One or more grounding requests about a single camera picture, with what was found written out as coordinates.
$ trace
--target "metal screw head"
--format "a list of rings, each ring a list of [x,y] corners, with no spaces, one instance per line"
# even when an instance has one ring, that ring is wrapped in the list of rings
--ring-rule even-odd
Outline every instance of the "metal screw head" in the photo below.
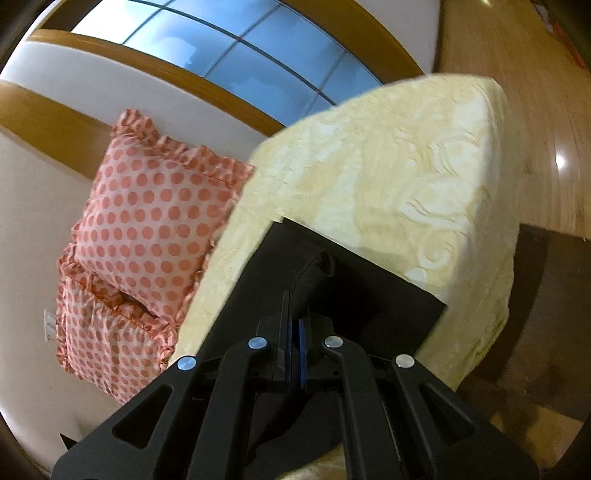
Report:
[[[197,366],[197,359],[193,356],[182,356],[178,359],[177,367],[179,370],[192,370]]]
[[[331,335],[324,339],[324,344],[328,348],[338,348],[340,346],[343,346],[343,339],[337,335]]]
[[[400,368],[411,368],[414,365],[414,358],[406,353],[398,355],[395,361]]]
[[[263,337],[252,337],[248,341],[248,346],[253,350],[260,350],[267,346],[267,341]]]

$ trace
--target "polka dot pillow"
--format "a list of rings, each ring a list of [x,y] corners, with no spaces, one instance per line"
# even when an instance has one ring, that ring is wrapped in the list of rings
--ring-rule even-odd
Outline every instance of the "polka dot pillow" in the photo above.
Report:
[[[57,358],[67,372],[125,403],[166,369],[177,332],[85,270],[75,248],[70,244],[58,262]]]
[[[76,260],[179,325],[253,167],[124,112],[73,228]]]

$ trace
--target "mattress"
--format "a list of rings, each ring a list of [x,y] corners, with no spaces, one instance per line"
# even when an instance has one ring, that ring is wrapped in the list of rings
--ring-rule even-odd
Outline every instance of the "mattress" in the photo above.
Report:
[[[519,135],[491,79],[442,75],[380,87],[263,142],[171,364],[198,352],[271,222],[306,225],[436,296],[446,310],[417,353],[450,388],[508,317]]]

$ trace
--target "wall switch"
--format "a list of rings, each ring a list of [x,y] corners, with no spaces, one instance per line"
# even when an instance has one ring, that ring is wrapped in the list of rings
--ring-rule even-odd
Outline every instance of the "wall switch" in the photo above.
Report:
[[[55,340],[57,333],[56,333],[56,315],[49,310],[43,310],[43,324],[45,330],[45,341],[49,342],[50,340]]]

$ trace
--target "glass pane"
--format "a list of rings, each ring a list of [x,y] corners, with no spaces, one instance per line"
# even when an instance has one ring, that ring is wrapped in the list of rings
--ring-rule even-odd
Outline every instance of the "glass pane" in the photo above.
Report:
[[[125,45],[203,75],[233,42],[195,20],[162,10]]]
[[[123,43],[157,10],[157,7],[128,0],[103,0],[72,31],[114,43]]]
[[[363,65],[347,54],[326,82],[322,92],[334,103],[341,103],[379,85],[381,84]]]
[[[326,33],[285,7],[274,11],[244,39],[317,87],[343,52]]]
[[[272,0],[176,0],[169,7],[242,35],[276,5]]]
[[[330,107],[332,107],[330,102],[327,102],[320,95],[318,95],[318,97],[316,97],[316,100],[314,100],[314,103],[312,104],[312,108],[310,108],[308,115],[314,115],[315,113],[324,112],[325,110],[328,110]]]
[[[253,49],[237,44],[207,75],[283,125],[300,119],[314,90]]]

